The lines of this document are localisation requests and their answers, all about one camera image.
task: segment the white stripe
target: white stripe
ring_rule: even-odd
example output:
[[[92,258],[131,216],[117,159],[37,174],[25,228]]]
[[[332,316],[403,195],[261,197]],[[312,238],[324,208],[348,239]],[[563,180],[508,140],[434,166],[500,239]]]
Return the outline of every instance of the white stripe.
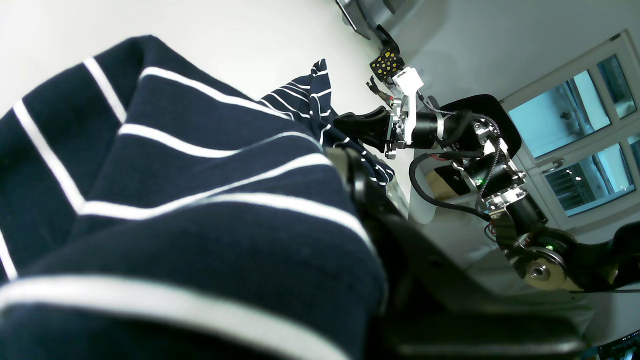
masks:
[[[71,307],[163,323],[288,359],[349,359],[331,340],[303,323],[251,304],[161,282],[57,275],[13,281],[0,288],[0,310],[21,304]]]
[[[327,126],[324,127],[324,129],[320,131],[320,145],[323,145],[324,132],[329,130],[330,127],[331,127],[331,124],[328,124]]]
[[[311,88],[311,86],[298,85],[298,84],[294,83],[293,81],[290,81],[289,84],[294,84],[294,85],[296,85],[297,87],[299,87],[301,89],[309,89],[309,88]]]
[[[181,208],[185,205],[191,204],[194,201],[203,199],[205,197],[220,193],[229,189],[237,188],[238,186],[246,185],[260,180],[270,179],[282,175],[286,172],[295,170],[302,167],[310,167],[314,165],[329,165],[332,163],[322,154],[309,154],[300,158],[292,160],[277,168],[263,172],[262,174],[249,177],[248,179],[236,181],[232,184],[221,186],[212,190],[208,190],[202,193],[196,193],[183,197],[180,199],[167,202],[166,204],[156,206],[154,208],[137,208],[135,206],[113,204],[111,202],[104,201],[88,201],[83,208],[80,215],[98,215],[111,218],[122,218],[129,220],[144,220],[158,215],[168,213],[170,211]]]
[[[308,94],[308,92],[306,92],[306,91],[304,91],[304,90],[302,90],[302,89],[300,89],[300,88],[296,88],[295,86],[291,86],[291,85],[289,85],[289,84],[282,85],[282,87],[285,87],[285,86],[286,86],[287,88],[292,88],[292,89],[294,89],[294,90],[297,90],[297,91],[299,91],[299,92],[302,92],[302,94],[303,94],[303,95],[307,95],[307,96],[309,95],[309,94]]]
[[[280,195],[274,193],[228,193],[214,197],[208,197],[197,202],[197,205],[212,204],[217,202],[242,202],[245,204],[268,206],[270,208],[289,210],[310,217],[322,218],[336,224],[342,225],[353,231],[362,241],[375,253],[376,249],[371,243],[367,231],[360,221],[348,212],[334,208],[333,206],[321,204],[319,202]]]
[[[138,125],[138,124],[124,124],[121,128],[119,133],[121,135],[137,135],[137,136],[142,136],[144,138],[148,138],[150,140],[155,140],[163,145],[169,146],[172,149],[178,150],[180,152],[184,152],[185,154],[189,154],[189,155],[193,155],[193,156],[199,156],[201,158],[226,158],[227,156],[231,156],[234,154],[237,154],[238,152],[242,152],[245,150],[248,150],[252,147],[256,147],[256,146],[260,146],[260,145],[264,145],[265,143],[268,143],[270,141],[279,139],[279,138],[283,138],[285,136],[298,136],[300,138],[304,138],[307,139],[309,141],[311,141],[320,151],[323,150],[323,148],[320,146],[320,144],[315,141],[311,136],[303,134],[303,133],[297,133],[295,131],[287,131],[285,133],[280,133],[277,134],[275,136],[272,136],[268,139],[259,141],[255,144],[251,144],[249,146],[240,148],[238,150],[216,150],[216,149],[208,149],[206,147],[200,147],[197,145],[193,145],[187,142],[184,142],[176,137],[173,137],[167,133],[164,133],[160,130],[156,130],[153,129],[151,127],[147,127],[144,125]]]
[[[84,197],[80,193],[80,190],[78,190],[78,187],[71,178],[71,175],[69,175],[65,169],[65,166],[62,165],[60,159],[58,159],[53,150],[51,150],[51,147],[49,147],[47,140],[45,140],[42,133],[40,133],[38,126],[33,122],[33,119],[31,118],[31,115],[29,115],[27,108],[24,107],[22,100],[15,103],[13,111],[25,132],[33,142],[33,145],[38,149],[40,156],[58,181],[58,184],[60,184],[60,188],[62,189],[62,192],[65,193],[69,204],[71,204],[76,213],[79,212],[84,206]]]
[[[335,144],[333,145],[333,147],[335,147],[336,145],[340,145],[340,144],[342,144],[342,143],[348,143],[348,142],[349,142],[349,140],[351,140],[351,139],[347,136],[347,138],[346,138],[346,139],[344,139],[343,141],[335,143]]]
[[[266,106],[269,106],[269,108],[270,108],[270,109],[272,109],[273,111],[277,111],[277,112],[279,112],[279,113],[281,113],[281,114],[288,115],[291,121],[295,121],[295,118],[293,117],[293,114],[292,114],[292,113],[287,113],[286,111],[276,110],[276,108],[274,108],[273,106],[271,106],[271,104],[270,104],[270,103],[268,103],[268,102],[266,102],[265,100],[260,99],[260,100],[258,100],[258,101],[262,102],[262,103],[263,103],[263,104],[265,104]]]
[[[309,100],[308,100],[308,99],[305,99],[304,97],[302,97],[302,96],[300,96],[300,95],[298,95],[298,94],[294,93],[293,91],[287,90],[287,89],[285,89],[285,88],[277,88],[276,90],[286,91],[286,92],[288,92],[289,94],[291,94],[291,95],[293,95],[293,96],[295,96],[295,97],[299,97],[300,99],[303,99],[305,102],[309,102]]]
[[[6,273],[9,281],[18,277],[18,271],[15,269],[15,265],[11,259],[11,254],[9,254],[9,248],[6,246],[6,242],[4,241],[2,231],[0,231],[0,261],[2,261],[4,272]]]
[[[271,115],[275,115],[277,117],[281,117],[283,119],[286,119],[286,117],[284,115],[282,115],[281,113],[277,112],[277,111],[273,111],[269,108],[265,108],[262,105],[257,104],[256,102],[253,102],[251,100],[247,100],[247,99],[242,99],[240,97],[235,97],[235,96],[230,96],[230,95],[226,95],[223,94],[219,91],[217,91],[216,89],[207,86],[199,81],[195,81],[189,78],[185,78],[184,76],[177,74],[175,72],[169,71],[169,70],[164,70],[164,69],[160,69],[159,67],[147,67],[145,70],[143,70],[143,72],[140,74],[140,79],[144,78],[147,75],[155,75],[155,76],[159,76],[161,78],[165,78],[165,79],[169,79],[172,81],[176,81],[178,83],[190,86],[196,90],[199,90],[205,94],[207,94],[208,96],[212,97],[213,99],[216,99],[219,102],[224,102],[225,104],[231,104],[231,105],[238,105],[238,106],[242,106],[244,108],[248,108],[248,109],[252,109],[252,110],[257,110],[257,111],[261,111],[263,113],[267,113],[267,114],[271,114]]]
[[[124,120],[127,118],[127,112],[124,110],[124,106],[122,106],[115,90],[113,90],[107,75],[104,74],[102,68],[100,68],[100,65],[94,58],[88,58],[83,63],[98,84],[104,98],[107,99],[107,102],[111,106],[113,113],[115,113],[118,120],[124,124]]]
[[[319,92],[318,94],[311,94],[309,96],[310,97],[319,97],[319,96],[322,96],[322,95],[325,95],[325,94],[329,94],[330,92],[331,92],[331,88],[328,88],[323,92]]]
[[[387,182],[389,182],[389,176],[387,176],[385,169],[381,168],[380,165],[376,165],[376,168],[382,170],[382,174],[387,178]]]
[[[303,113],[301,113],[300,111],[298,111],[298,110],[296,110],[296,109],[292,108],[291,106],[289,106],[289,104],[287,104],[287,102],[286,102],[286,101],[282,100],[282,98],[280,98],[279,96],[277,96],[277,95],[276,95],[276,94],[274,94],[273,92],[270,92],[270,93],[268,93],[268,94],[267,94],[267,95],[265,95],[265,96],[269,96],[269,95],[271,95],[271,96],[275,97],[276,99],[278,99],[278,100],[279,100],[279,101],[280,101],[284,106],[286,106],[289,110],[291,110],[291,111],[295,111],[296,113],[299,113],[299,114],[300,114],[300,116],[302,116],[302,117],[306,117],[307,119],[309,119],[309,118],[310,118],[310,116],[309,116],[309,115],[307,115],[307,114],[303,114]]]

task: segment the black object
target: black object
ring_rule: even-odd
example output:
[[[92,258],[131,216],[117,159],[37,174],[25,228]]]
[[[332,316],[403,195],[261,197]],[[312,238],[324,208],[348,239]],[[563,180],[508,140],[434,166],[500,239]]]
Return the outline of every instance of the black object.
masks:
[[[389,130],[389,112],[384,106],[365,115],[346,113],[338,116],[333,125],[346,136],[373,146],[380,152],[385,151],[385,142]]]
[[[512,218],[527,217],[527,213],[518,213],[522,208],[508,211]],[[509,260],[515,260],[514,269],[521,277],[526,275],[529,263],[547,258],[562,266],[565,275],[582,289],[580,292],[612,291],[640,282],[640,243],[629,241],[640,232],[640,222],[625,225],[613,239],[593,245],[578,243],[564,231],[541,226],[528,235],[522,246],[514,246],[518,230],[511,219],[500,217],[493,224],[498,245],[506,250]]]
[[[483,114],[487,117],[490,117],[500,128],[502,139],[508,146],[507,153],[511,157],[513,157],[522,146],[522,139],[520,138],[518,129],[513,124],[513,121],[511,121],[511,118],[509,118],[509,115],[506,113],[506,111],[504,111],[502,105],[500,105],[500,102],[491,95],[483,94],[466,97],[464,99],[460,99],[443,105],[441,109],[450,112],[471,110],[473,113]],[[474,144],[477,143],[477,136],[474,133],[473,129],[466,128],[458,143],[470,144],[468,146],[474,146]]]
[[[460,170],[447,165],[443,167],[436,167],[433,171],[435,171],[442,179],[449,179],[449,181],[447,181],[447,185],[449,185],[456,195],[465,195],[471,192],[471,189],[462,177]]]
[[[378,80],[391,83],[391,78],[404,68],[404,60],[400,57],[398,44],[382,25],[376,26],[376,34],[382,41],[382,51],[369,66]]]
[[[507,213],[511,217],[517,234],[527,234],[543,227],[549,219],[542,212],[531,194],[507,205]]]
[[[413,129],[413,142],[408,147],[412,149],[432,149],[435,144],[433,134],[438,132],[438,119],[434,113],[418,111]]]
[[[386,310],[369,327],[365,358],[574,359],[584,348],[565,319],[523,315],[488,293],[413,228],[371,182],[352,150],[329,149],[387,273]]]
[[[411,185],[413,186],[413,189],[415,189],[415,192],[418,193],[418,195],[420,195],[421,198],[423,198],[426,202],[435,205],[435,206],[440,206],[441,208],[445,208],[445,209],[451,209],[451,210],[457,210],[457,211],[462,211],[465,213],[469,213],[471,215],[475,215],[481,219],[483,219],[486,222],[491,221],[491,217],[489,217],[489,215],[485,214],[485,213],[481,213],[480,211],[474,209],[474,208],[469,208],[467,206],[462,206],[462,205],[454,205],[454,204],[449,204],[448,202],[443,202],[443,201],[439,201],[436,200],[432,197],[430,197],[429,195],[427,195],[426,192],[424,192],[424,190],[420,187],[420,184],[418,183],[418,180],[415,178],[415,171],[416,169],[418,169],[418,165],[423,162],[424,160],[426,160],[427,158],[429,158],[430,154],[422,154],[418,157],[416,157],[415,159],[413,159],[413,161],[409,164],[409,181],[411,181]]]

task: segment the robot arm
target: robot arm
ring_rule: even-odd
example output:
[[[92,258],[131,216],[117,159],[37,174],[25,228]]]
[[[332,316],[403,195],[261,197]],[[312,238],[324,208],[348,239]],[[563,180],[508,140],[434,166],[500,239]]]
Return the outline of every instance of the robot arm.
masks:
[[[422,82],[415,69],[405,68],[392,79],[400,96],[390,99],[391,112],[379,108],[374,115],[347,114],[334,124],[349,137],[384,150],[387,158],[393,158],[399,149],[439,146],[443,150],[440,157],[450,160],[467,186],[477,193],[475,206],[438,202],[419,188],[415,168],[427,154],[410,166],[413,187],[434,205],[491,221],[499,247],[528,284],[543,290],[597,292],[640,282],[640,244],[623,239],[622,233],[605,243],[586,245],[545,226],[548,220],[544,212],[526,189],[525,172],[511,159],[522,141],[495,98],[478,95],[443,110],[434,98],[425,99],[419,93]],[[417,99],[425,105],[420,112],[414,108]],[[475,104],[490,111],[476,113]],[[465,106],[474,111],[465,110]]]

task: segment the white wall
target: white wall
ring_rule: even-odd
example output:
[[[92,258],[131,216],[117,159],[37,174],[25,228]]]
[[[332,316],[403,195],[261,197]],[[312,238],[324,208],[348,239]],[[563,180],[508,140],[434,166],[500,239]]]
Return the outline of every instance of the white wall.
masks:
[[[441,104],[482,93],[503,99],[624,29],[640,47],[638,0],[431,0],[418,12],[429,24],[421,30],[423,45],[414,45],[420,42],[407,35],[410,29],[399,28],[392,35],[398,36],[403,54],[410,55],[405,60],[419,69],[426,83],[422,93],[434,95]],[[451,214],[451,224],[456,216]],[[619,223],[632,219],[640,220],[640,214]],[[590,229],[578,237],[608,240],[619,225]],[[478,241],[481,231],[478,226],[477,235],[466,229],[459,239],[446,236],[452,243]],[[594,342],[640,328],[640,296],[601,297],[606,300],[596,302],[597,315],[587,332]]]

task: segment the cable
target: cable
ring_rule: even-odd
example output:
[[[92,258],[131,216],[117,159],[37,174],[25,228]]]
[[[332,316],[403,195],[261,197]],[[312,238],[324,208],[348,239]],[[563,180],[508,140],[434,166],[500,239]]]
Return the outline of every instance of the cable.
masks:
[[[445,208],[445,209],[464,211],[464,212],[469,213],[471,215],[475,215],[475,216],[483,219],[486,222],[491,221],[491,217],[489,215],[487,215],[485,213],[481,213],[480,211],[478,211],[476,209],[469,208],[467,206],[454,205],[454,204],[449,204],[448,202],[439,201],[439,200],[436,200],[436,199],[430,197],[429,195],[427,195],[426,192],[424,192],[424,190],[420,187],[420,184],[418,183],[418,180],[415,178],[415,171],[416,171],[416,169],[418,169],[418,164],[423,162],[430,155],[433,155],[433,154],[429,154],[429,153],[422,154],[422,155],[418,156],[417,158],[413,159],[411,164],[409,164],[409,180],[411,181],[411,185],[415,189],[415,192],[417,192],[418,195],[420,195],[420,197],[422,197],[426,202],[428,202],[428,203],[430,203],[432,205],[439,206],[439,207]]]
[[[497,239],[495,239],[495,238],[493,238],[493,237],[491,237],[491,235],[489,235],[489,234],[486,232],[487,230],[489,230],[489,227],[490,227],[490,226],[491,226],[491,223],[487,224],[487,225],[484,227],[484,235],[485,235],[489,240],[491,240],[491,241],[493,241],[493,242],[497,243],[497,242],[498,242],[498,240],[497,240]]]
[[[498,165],[498,161],[500,160],[500,154],[502,154],[502,149],[500,148],[501,141],[502,139],[498,138],[498,146],[496,146],[495,151],[493,152],[494,155],[493,161],[491,162],[491,167],[489,168],[489,172],[487,173],[487,175],[484,177],[482,188],[480,188],[480,191],[478,191],[478,197],[476,198],[476,209],[479,209],[478,205],[480,205],[480,203],[483,201],[482,195],[484,194],[486,186],[489,184],[489,180],[491,180],[493,172],[495,171],[495,167]]]
[[[422,103],[429,109],[431,109],[431,111],[437,111],[439,113],[443,113],[443,114],[448,114],[448,115],[454,115],[455,112],[451,112],[451,111],[444,111],[444,110],[436,110],[433,108],[433,106],[431,106],[430,103],[427,102],[427,100],[424,99],[424,96],[422,95],[422,93],[420,93],[420,91],[417,92],[418,94],[418,99],[420,99],[420,101],[422,101]],[[494,145],[495,151],[494,156],[493,156],[493,161],[491,163],[491,167],[489,168],[489,171],[487,172],[486,176],[483,179],[483,185],[480,188],[480,190],[478,191],[478,197],[476,198],[476,211],[478,211],[479,209],[479,205],[480,203],[483,201],[482,196],[484,195],[484,191],[486,190],[487,185],[489,184],[489,180],[491,180],[493,173],[495,172],[495,167],[498,165],[498,161],[500,160],[500,155],[502,154],[502,137],[501,137],[501,133],[500,133],[500,128],[498,127],[498,124],[496,124],[495,121],[493,121],[493,119],[491,119],[490,117],[487,117],[485,115],[482,114],[476,114],[474,113],[473,116],[484,120],[484,122],[491,124],[491,126],[493,126],[493,131],[495,133],[495,136],[498,138],[497,140],[497,145]]]

